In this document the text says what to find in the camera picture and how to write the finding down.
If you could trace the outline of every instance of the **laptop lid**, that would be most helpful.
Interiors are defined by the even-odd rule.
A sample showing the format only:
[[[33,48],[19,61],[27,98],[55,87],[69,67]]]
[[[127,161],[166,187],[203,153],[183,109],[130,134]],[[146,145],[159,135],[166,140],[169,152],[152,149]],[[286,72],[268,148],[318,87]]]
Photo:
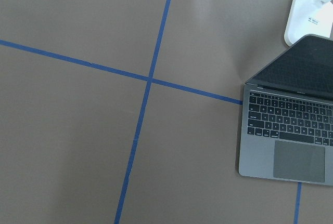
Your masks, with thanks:
[[[246,83],[333,100],[333,40],[306,35]]]

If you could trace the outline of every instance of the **black keyboard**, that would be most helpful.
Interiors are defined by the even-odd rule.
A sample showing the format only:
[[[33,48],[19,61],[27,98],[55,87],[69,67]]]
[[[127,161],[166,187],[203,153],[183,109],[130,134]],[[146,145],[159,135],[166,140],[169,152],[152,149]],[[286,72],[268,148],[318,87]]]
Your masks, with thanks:
[[[248,134],[333,146],[333,106],[250,92]]]

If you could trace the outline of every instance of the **open laptop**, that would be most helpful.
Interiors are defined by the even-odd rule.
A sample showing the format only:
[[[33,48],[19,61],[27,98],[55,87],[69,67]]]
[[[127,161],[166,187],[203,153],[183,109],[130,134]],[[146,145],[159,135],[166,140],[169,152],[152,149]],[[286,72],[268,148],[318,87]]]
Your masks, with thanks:
[[[333,186],[333,40],[307,35],[246,82],[239,173]]]

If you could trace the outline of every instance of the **laptop trackpad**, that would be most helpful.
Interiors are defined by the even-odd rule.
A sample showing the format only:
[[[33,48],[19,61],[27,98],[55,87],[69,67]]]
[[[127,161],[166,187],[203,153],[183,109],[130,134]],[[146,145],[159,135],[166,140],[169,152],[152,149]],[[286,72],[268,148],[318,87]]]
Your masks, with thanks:
[[[325,148],[275,141],[273,176],[301,181],[325,181]]]

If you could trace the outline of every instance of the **blue tape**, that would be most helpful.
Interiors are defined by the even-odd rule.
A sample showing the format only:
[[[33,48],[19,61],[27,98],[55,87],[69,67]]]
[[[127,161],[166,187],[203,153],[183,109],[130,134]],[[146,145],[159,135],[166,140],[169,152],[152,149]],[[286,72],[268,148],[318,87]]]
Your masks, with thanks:
[[[173,83],[166,82],[166,81],[163,81],[163,80],[157,80],[155,78],[152,80],[152,82],[155,83],[155,84],[164,85],[164,86],[167,86],[167,87],[172,87],[172,88],[175,88],[175,89],[178,89],[178,90],[188,91],[189,93],[195,93],[195,94],[203,95],[203,96],[206,96],[206,97],[215,98],[215,99],[219,99],[219,100],[222,100],[222,101],[227,101],[227,102],[230,102],[230,103],[235,103],[235,104],[242,105],[242,101],[240,101],[240,100],[225,97],[225,96],[221,96],[221,95],[214,94],[214,93],[209,93],[207,91],[198,90],[198,89],[194,89],[194,88],[183,86],[183,85],[173,84]]]
[[[301,191],[302,191],[302,183],[298,182],[293,224],[298,224],[298,215],[300,212],[300,202],[301,202]]]
[[[118,207],[117,207],[116,216],[114,218],[114,223],[115,224],[119,223],[120,217],[121,217],[121,214],[122,214],[122,210],[123,210],[123,206],[124,206],[126,192],[127,192],[127,188],[128,188],[128,185],[129,185],[130,174],[131,174],[131,170],[132,170],[132,167],[133,167],[136,148],[137,148],[138,140],[139,140],[139,137],[140,137],[142,123],[143,123],[144,116],[145,116],[145,111],[146,111],[146,106],[147,106],[147,103],[148,103],[149,92],[150,92],[151,83],[152,83],[152,80],[153,80],[152,77],[153,77],[155,67],[156,67],[156,63],[157,63],[157,57],[158,57],[158,53],[159,53],[161,42],[162,42],[162,37],[163,37],[165,23],[166,23],[167,16],[168,16],[170,2],[171,2],[171,0],[166,0],[166,2],[165,2],[165,7],[164,7],[164,11],[163,11],[162,20],[161,20],[160,30],[159,30],[158,37],[157,37],[157,40],[156,40],[156,45],[155,45],[155,49],[154,49],[154,53],[153,53],[153,57],[152,57],[152,62],[151,62],[150,70],[149,70],[149,76],[148,76],[148,80],[147,80],[147,84],[146,84],[145,94],[144,94],[144,98],[142,100],[139,119],[138,119],[138,122],[137,122],[137,125],[136,125],[136,131],[135,131],[133,144],[132,144],[132,148],[131,148],[131,154],[130,154],[129,162],[127,164],[127,169],[126,169],[126,173],[125,173],[123,186],[122,186],[122,189],[121,189],[121,194],[120,194],[120,198],[119,198],[119,203],[118,203]]]
[[[146,76],[142,76],[142,75],[127,72],[127,71],[122,71],[122,70],[111,68],[111,67],[106,67],[106,66],[100,65],[100,64],[90,63],[90,62],[80,60],[80,59],[74,59],[74,58],[71,58],[71,57],[67,57],[67,56],[60,55],[60,54],[55,54],[53,52],[44,51],[44,50],[36,49],[36,48],[33,48],[33,47],[29,47],[29,46],[23,46],[23,45],[15,44],[15,43],[4,41],[4,40],[1,40],[1,39],[0,39],[0,45],[8,46],[8,47],[23,50],[23,51],[32,52],[34,54],[43,55],[43,56],[47,56],[47,57],[54,58],[54,59],[60,59],[60,60],[63,60],[63,61],[67,61],[67,62],[83,65],[85,67],[91,67],[91,68],[94,68],[94,69],[123,75],[123,76],[126,76],[126,77],[136,78],[136,79],[142,80],[142,81],[148,81],[148,77],[146,77]]]

